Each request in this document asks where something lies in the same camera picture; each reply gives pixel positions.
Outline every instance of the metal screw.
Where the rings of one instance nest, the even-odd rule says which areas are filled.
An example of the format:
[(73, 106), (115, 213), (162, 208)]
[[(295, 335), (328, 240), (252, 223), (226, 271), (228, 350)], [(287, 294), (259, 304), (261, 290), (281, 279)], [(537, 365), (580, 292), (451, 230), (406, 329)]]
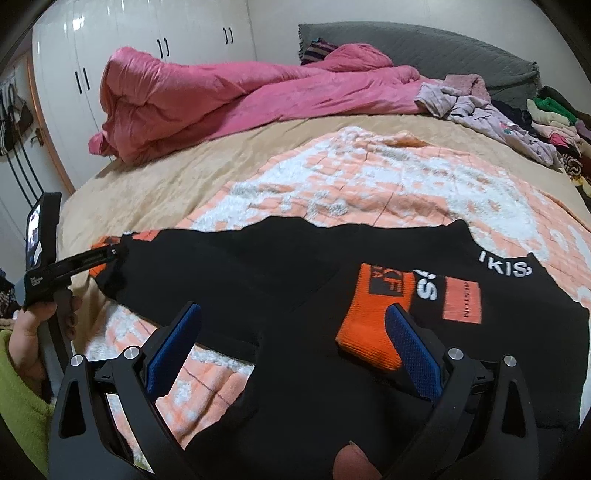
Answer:
[(450, 348), (447, 351), (447, 354), (452, 360), (461, 360), (464, 358), (464, 352), (462, 352), (459, 348)]
[(517, 360), (515, 360), (514, 356), (511, 355), (507, 355), (503, 361), (505, 362), (505, 365), (508, 367), (514, 367), (517, 365)]
[(78, 365), (80, 365), (82, 362), (84, 361), (84, 357), (82, 355), (74, 355), (72, 357), (72, 360), (70, 360), (70, 363), (74, 366), (77, 367)]
[(133, 360), (139, 355), (139, 348), (136, 346), (130, 346), (124, 353), (125, 358), (128, 360)]

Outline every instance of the striped pillow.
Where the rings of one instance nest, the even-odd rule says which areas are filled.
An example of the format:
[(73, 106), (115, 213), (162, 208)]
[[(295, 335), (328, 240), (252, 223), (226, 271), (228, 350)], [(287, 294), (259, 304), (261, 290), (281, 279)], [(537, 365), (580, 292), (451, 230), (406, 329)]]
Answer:
[(324, 38), (317, 38), (313, 40), (304, 56), (301, 59), (301, 64), (306, 65), (315, 61), (322, 61), (330, 53), (339, 48), (338, 45), (328, 43)]

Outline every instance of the finger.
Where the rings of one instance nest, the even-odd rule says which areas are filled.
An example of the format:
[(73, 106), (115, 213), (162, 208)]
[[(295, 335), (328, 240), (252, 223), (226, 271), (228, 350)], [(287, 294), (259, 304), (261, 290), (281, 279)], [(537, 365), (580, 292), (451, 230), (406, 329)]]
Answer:
[(18, 313), (14, 329), (23, 335), (35, 336), (41, 322), (50, 319), (56, 312), (57, 305), (54, 301), (38, 302), (31, 305), (25, 312), (21, 310)]
[(379, 480), (382, 478), (377, 468), (353, 442), (342, 448), (335, 457), (333, 465), (334, 480)]
[(72, 297), (72, 311), (77, 312), (82, 307), (82, 299), (80, 297)]
[(76, 340), (76, 329), (74, 327), (68, 327), (66, 329), (66, 336), (68, 337), (68, 340), (71, 342)]
[(78, 315), (76, 315), (75, 313), (73, 313), (72, 315), (70, 315), (66, 319), (66, 325), (68, 327), (75, 327), (76, 325), (78, 325)]

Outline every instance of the green clothing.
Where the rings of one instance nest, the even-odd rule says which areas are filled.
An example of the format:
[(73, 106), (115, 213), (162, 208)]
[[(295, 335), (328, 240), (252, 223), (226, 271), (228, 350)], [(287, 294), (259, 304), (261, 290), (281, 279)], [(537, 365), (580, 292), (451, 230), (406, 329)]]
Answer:
[(14, 371), (8, 355), (11, 332), (0, 331), (0, 413), (23, 451), (48, 476), (53, 407), (37, 397)]
[(577, 118), (572, 113), (570, 113), (566, 108), (564, 108), (556, 100), (550, 97), (545, 98), (544, 100), (536, 97), (534, 98), (534, 102), (536, 106), (544, 112), (554, 112), (559, 113), (562, 116), (565, 116), (569, 119), (571, 125), (574, 125), (577, 121)]

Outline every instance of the black door handle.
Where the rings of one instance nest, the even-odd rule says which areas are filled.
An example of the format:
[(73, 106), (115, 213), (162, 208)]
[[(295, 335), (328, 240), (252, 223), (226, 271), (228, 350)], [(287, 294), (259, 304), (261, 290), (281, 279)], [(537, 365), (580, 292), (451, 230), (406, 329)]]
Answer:
[(84, 73), (84, 79), (86, 80), (86, 88), (88, 90), (90, 90), (90, 83), (88, 83), (88, 77), (86, 76), (86, 69), (82, 69), (82, 72)]
[(76, 83), (78, 84), (78, 91), (82, 95), (82, 88), (80, 87), (80, 79), (78, 78), (78, 72), (74, 72), (74, 75), (76, 75)]

